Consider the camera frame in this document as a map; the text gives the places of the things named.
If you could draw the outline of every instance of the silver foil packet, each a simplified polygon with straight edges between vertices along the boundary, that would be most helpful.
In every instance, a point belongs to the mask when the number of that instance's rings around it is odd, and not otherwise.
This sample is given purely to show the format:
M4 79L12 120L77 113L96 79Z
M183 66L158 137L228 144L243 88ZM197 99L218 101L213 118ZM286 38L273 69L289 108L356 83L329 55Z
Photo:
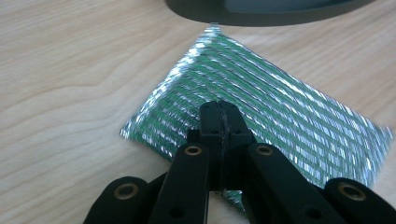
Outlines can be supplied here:
M375 181L392 133L265 61L219 27L205 30L120 134L169 161L199 129L199 106L237 105L258 142L278 147L311 183ZM224 196L242 208L240 192Z

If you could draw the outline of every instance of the metal screw hole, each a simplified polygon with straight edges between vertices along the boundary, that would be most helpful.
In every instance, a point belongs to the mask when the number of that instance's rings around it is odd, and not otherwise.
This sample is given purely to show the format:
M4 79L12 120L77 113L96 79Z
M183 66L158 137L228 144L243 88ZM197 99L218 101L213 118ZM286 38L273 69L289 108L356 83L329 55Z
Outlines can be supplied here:
M187 147L184 152L190 156L196 156L201 154L202 150L200 147Z
M274 153L274 151L269 147L259 146L256 148L256 150L263 156L271 156Z
M138 191L139 187L135 183L126 183L119 185L114 190L114 197L118 200L127 200L133 198Z
M353 201L362 202L366 200L366 194L361 189L344 182L338 185L338 191Z

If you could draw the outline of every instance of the black rounded edge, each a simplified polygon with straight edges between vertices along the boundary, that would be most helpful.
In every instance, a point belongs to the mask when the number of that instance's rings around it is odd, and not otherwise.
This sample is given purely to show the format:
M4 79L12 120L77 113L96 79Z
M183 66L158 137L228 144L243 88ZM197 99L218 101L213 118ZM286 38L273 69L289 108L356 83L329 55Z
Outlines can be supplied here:
M235 13L226 9L221 1L210 0L165 0L166 5L177 15L192 20L207 23L218 23L231 26L284 26L312 21L322 21L336 17L374 0L350 0L334 3L331 6L318 7L301 11L285 11L277 13Z
M354 189L355 191L359 191L362 194L370 193L370 190L362 183L345 177L336 177L330 179L327 181L324 189L327 192L334 192L342 197L345 196L345 193L347 193L349 189Z

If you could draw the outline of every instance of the wooden table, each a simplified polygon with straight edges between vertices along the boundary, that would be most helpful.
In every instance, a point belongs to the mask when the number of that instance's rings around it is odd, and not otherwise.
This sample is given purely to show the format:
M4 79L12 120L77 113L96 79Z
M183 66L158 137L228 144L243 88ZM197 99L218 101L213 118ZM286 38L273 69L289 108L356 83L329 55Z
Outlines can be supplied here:
M0 223L82 223L112 180L169 163L119 131L205 23L162 0L0 2ZM396 128L396 2L302 25L221 27L379 125ZM396 206L396 148L374 190ZM208 223L247 223L212 197Z

